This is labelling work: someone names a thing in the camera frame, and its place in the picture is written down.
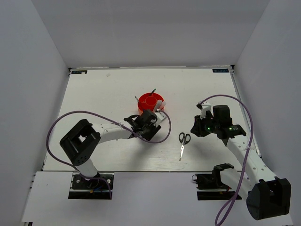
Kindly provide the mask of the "black handled scissors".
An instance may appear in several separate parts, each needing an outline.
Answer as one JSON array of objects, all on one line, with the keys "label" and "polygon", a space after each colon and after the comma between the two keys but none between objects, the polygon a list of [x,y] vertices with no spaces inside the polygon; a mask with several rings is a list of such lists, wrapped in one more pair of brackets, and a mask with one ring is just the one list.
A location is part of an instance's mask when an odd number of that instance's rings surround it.
[{"label": "black handled scissors", "polygon": [[188,144],[191,140],[190,134],[189,133],[184,133],[181,132],[179,134],[179,142],[181,143],[181,149],[180,149],[180,157],[179,157],[179,161],[182,160],[182,156],[183,156],[183,152],[184,152],[184,147],[186,144]]}]

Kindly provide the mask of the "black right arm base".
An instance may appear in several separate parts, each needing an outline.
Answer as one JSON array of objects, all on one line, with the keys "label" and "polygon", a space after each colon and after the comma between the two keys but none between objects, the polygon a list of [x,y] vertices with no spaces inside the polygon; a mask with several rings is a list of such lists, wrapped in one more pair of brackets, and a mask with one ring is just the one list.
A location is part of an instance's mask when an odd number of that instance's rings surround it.
[{"label": "black right arm base", "polygon": [[198,201],[227,201],[235,194],[229,186],[217,185],[212,174],[194,174],[191,179],[197,185]]}]

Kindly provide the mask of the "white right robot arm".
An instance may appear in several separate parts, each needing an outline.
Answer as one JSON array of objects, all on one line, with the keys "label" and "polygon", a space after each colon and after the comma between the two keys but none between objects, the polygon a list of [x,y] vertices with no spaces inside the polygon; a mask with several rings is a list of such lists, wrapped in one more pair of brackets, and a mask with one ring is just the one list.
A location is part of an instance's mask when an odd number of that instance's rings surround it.
[{"label": "white right robot arm", "polygon": [[196,176],[198,189],[236,190],[246,202],[247,209],[255,220],[286,215],[290,209],[291,184],[272,172],[256,151],[248,144],[246,132],[234,125],[227,105],[211,106],[208,102],[197,104],[201,114],[195,116],[191,133],[197,137],[216,134],[245,168],[244,178],[229,163],[214,166],[211,174]]}]

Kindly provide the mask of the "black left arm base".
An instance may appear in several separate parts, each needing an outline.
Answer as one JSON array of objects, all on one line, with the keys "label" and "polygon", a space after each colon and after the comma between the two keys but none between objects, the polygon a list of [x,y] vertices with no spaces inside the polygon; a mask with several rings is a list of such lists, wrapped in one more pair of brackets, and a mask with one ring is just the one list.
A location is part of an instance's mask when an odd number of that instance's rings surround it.
[{"label": "black left arm base", "polygon": [[70,200],[110,200],[113,193],[114,174],[99,174],[100,180],[86,180],[73,174],[69,189]]}]

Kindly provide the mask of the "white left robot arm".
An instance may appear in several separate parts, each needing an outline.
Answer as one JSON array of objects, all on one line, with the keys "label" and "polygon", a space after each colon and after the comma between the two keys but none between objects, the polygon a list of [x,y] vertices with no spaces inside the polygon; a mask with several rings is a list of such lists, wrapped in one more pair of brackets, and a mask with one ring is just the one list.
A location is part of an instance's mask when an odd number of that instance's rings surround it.
[{"label": "white left robot arm", "polygon": [[99,184],[99,176],[90,157],[97,145],[112,140],[131,139],[134,134],[151,141],[165,119],[166,115],[162,112],[154,113],[151,110],[145,110],[141,115],[131,115],[124,121],[130,124],[132,131],[120,123],[94,125],[82,119],[61,139],[60,146],[73,166],[84,176],[83,182],[94,188]]}]

